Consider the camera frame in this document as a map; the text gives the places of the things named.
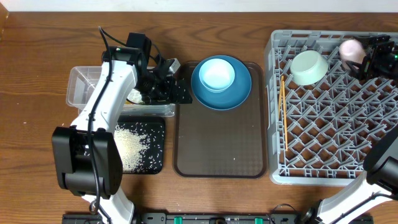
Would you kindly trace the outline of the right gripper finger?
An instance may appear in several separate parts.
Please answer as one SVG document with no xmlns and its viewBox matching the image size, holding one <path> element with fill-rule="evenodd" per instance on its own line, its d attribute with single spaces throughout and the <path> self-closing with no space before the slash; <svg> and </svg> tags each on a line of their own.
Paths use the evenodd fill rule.
<svg viewBox="0 0 398 224">
<path fill-rule="evenodd" d="M 353 61 L 346 61 L 348 68 L 351 70 L 350 75 L 358 80 L 368 79 L 368 65 L 367 63 L 357 63 Z"/>
<path fill-rule="evenodd" d="M 354 36 L 354 39 L 360 42 L 362 45 L 374 45 L 378 37 L 377 36 Z"/>
</svg>

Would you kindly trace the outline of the pink paper cup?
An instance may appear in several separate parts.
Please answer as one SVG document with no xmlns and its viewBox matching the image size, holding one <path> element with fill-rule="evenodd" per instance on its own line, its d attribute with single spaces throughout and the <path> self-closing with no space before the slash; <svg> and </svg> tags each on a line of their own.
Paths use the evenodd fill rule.
<svg viewBox="0 0 398 224">
<path fill-rule="evenodd" d="M 363 58 L 366 56 L 363 46 L 355 39 L 344 41 L 339 46 L 339 54 L 343 67 L 347 70 L 350 70 L 349 66 L 346 64 L 347 61 L 362 64 Z"/>
</svg>

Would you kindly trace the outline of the white tissue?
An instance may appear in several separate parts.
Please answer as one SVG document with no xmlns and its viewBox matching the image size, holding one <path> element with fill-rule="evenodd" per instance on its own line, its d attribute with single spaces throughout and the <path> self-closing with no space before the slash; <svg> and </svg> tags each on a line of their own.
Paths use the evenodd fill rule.
<svg viewBox="0 0 398 224">
<path fill-rule="evenodd" d="M 135 90 L 135 89 L 131 90 L 131 92 L 128 94 L 126 100 L 129 103 L 137 104 L 137 105 L 144 103 L 143 100 L 142 100 L 141 93 L 139 91 Z"/>
</svg>

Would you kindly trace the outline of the light blue bowl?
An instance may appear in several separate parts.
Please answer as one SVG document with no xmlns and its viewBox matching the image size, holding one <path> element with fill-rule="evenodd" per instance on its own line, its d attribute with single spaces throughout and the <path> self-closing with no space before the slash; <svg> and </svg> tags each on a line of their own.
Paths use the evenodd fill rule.
<svg viewBox="0 0 398 224">
<path fill-rule="evenodd" d="M 199 70 L 201 84 L 210 92 L 221 93 L 234 82 L 235 71 L 233 66 L 221 58 L 207 60 Z"/>
</svg>

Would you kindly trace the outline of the mint green bowl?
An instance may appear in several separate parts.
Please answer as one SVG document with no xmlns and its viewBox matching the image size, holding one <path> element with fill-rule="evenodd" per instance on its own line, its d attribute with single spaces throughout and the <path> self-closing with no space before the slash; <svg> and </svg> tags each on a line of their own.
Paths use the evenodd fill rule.
<svg viewBox="0 0 398 224">
<path fill-rule="evenodd" d="M 314 50 L 306 50 L 294 57 L 290 66 L 297 85 L 311 85 L 320 81 L 328 71 L 328 62 Z"/>
</svg>

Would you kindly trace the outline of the dark blue plate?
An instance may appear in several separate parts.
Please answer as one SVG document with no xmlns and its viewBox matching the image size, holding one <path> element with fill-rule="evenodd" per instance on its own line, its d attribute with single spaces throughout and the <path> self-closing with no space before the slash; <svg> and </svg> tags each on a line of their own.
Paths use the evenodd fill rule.
<svg viewBox="0 0 398 224">
<path fill-rule="evenodd" d="M 221 58 L 228 61 L 234 68 L 233 84 L 221 93 L 207 90 L 200 82 L 200 67 L 209 59 Z M 249 70 L 238 59 L 227 55 L 215 55 L 201 61 L 194 69 L 191 77 L 191 88 L 196 99 L 203 105 L 214 110 L 230 110 L 242 104 L 251 91 L 252 79 Z"/>
</svg>

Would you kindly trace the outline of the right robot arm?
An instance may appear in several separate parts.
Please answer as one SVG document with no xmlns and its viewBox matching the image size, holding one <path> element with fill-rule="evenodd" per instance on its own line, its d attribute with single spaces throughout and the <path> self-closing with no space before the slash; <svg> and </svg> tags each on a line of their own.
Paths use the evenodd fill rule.
<svg viewBox="0 0 398 224">
<path fill-rule="evenodd" d="M 397 43 L 387 34 L 354 36 L 365 56 L 340 53 L 357 80 L 378 77 L 397 81 Z M 300 223 L 349 223 L 381 203 L 397 200 L 397 127 L 392 128 L 364 158 L 364 170 L 343 190 L 320 200 Z"/>
</svg>

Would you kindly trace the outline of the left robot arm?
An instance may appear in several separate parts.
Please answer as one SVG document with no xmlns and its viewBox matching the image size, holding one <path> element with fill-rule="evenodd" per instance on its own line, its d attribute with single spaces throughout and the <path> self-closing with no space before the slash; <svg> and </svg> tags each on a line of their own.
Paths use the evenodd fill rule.
<svg viewBox="0 0 398 224">
<path fill-rule="evenodd" d="M 52 134 L 55 170 L 61 189 L 82 197 L 88 214 L 64 214 L 62 223 L 140 223 L 121 188 L 123 164 L 114 130 L 128 95 L 137 90 L 145 105 L 190 104 L 187 84 L 174 78 L 172 61 L 158 55 L 149 69 L 153 43 L 131 32 L 126 43 L 105 45 L 101 75 L 86 106 L 69 127 Z"/>
</svg>

